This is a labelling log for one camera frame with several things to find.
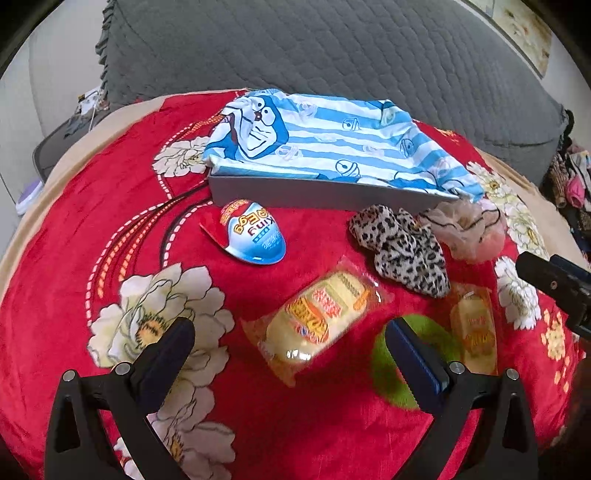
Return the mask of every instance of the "leopard print scarf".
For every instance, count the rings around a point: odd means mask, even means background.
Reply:
[[[349,221],[359,244],[375,252],[378,274],[410,290],[437,299],[450,291],[445,258],[429,226],[420,226],[410,213],[372,205]]]

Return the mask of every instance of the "gray quilted pillow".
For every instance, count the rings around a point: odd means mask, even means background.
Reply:
[[[109,0],[97,45],[114,105],[276,87],[391,99],[539,184],[563,108],[453,0]]]

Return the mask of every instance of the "red floral blanket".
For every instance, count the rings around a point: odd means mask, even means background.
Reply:
[[[449,327],[441,301],[385,282],[394,301],[358,322],[286,387],[247,341],[254,320],[346,254],[352,212],[272,209],[287,242],[270,267],[227,256],[199,227],[211,204],[200,153],[240,92],[169,98],[96,155],[54,203],[0,309],[0,433],[34,478],[43,475],[51,405],[61,374],[104,373],[133,361],[179,315],[197,340],[154,430],[191,479],[391,479],[431,417],[391,406],[374,390],[371,351],[385,322],[421,313]],[[519,252],[547,256],[522,201],[462,137],[420,128],[467,165],[508,219],[495,261],[467,265],[447,249],[450,279],[491,292],[499,370],[525,384],[541,446],[564,423],[578,348],[554,302],[515,273]],[[459,467],[476,413],[442,474]],[[125,471],[140,474],[112,423]]]

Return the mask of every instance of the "green fabric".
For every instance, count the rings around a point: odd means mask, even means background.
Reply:
[[[423,315],[412,314],[403,318],[414,333],[425,343],[435,348],[446,363],[461,360],[461,350],[457,340],[438,323]],[[385,329],[384,326],[376,337],[371,355],[371,374],[374,388],[378,395],[389,402],[390,405],[416,410],[418,409],[417,402],[408,385],[402,380],[396,363],[392,359],[390,352],[388,352],[388,347],[386,347]]]

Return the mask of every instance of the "blue and white striped fabric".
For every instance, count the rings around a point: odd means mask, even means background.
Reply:
[[[389,100],[247,93],[203,153],[212,175],[323,179],[479,200],[476,179]]]

